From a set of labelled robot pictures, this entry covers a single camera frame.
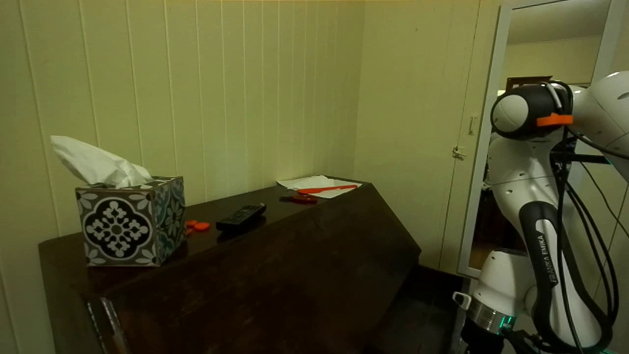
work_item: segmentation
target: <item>white tissue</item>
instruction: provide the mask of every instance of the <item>white tissue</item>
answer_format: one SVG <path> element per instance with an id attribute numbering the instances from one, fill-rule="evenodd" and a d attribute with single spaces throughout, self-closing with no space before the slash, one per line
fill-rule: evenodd
<path id="1" fill-rule="evenodd" d="M 62 158 L 64 165 L 89 185 L 101 183 L 125 189 L 152 181 L 152 173 L 146 167 L 134 165 L 97 146 L 68 136 L 52 136 L 52 142 L 54 152 Z"/>

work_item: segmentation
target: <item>cabinet door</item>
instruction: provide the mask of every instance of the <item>cabinet door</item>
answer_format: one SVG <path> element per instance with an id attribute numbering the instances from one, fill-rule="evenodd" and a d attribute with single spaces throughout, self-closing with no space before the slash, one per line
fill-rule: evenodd
<path id="1" fill-rule="evenodd" d="M 357 175 L 384 193 L 421 264 L 447 272 L 459 262 L 496 14 L 498 2 L 459 0 L 366 8 Z"/>

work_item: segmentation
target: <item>black remote control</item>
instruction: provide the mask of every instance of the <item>black remote control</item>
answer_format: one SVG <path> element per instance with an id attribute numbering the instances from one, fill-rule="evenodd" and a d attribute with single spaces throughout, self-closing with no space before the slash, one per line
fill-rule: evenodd
<path id="1" fill-rule="evenodd" d="M 217 228 L 223 232 L 241 232 L 248 228 L 254 221 L 258 221 L 258 217 L 262 217 L 264 211 L 268 211 L 266 203 L 246 205 L 239 209 L 235 215 L 221 219 L 217 222 Z"/>

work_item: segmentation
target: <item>desk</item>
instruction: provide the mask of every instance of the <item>desk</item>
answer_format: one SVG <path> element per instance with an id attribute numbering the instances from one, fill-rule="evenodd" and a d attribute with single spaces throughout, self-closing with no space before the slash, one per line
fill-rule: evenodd
<path id="1" fill-rule="evenodd" d="M 189 207 L 197 221 L 268 211 L 243 236 L 191 236 L 158 270 L 89 270 L 81 234 L 40 244 L 58 352 L 360 352 L 419 248 L 370 183 L 317 205 L 284 195 Z"/>

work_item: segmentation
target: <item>ceiling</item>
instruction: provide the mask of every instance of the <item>ceiling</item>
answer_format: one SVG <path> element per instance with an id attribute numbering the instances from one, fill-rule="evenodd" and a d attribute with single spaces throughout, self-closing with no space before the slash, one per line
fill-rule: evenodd
<path id="1" fill-rule="evenodd" d="M 608 6 L 610 0 L 559 0 L 518 8 L 512 20 L 510 44 L 602 36 Z"/>

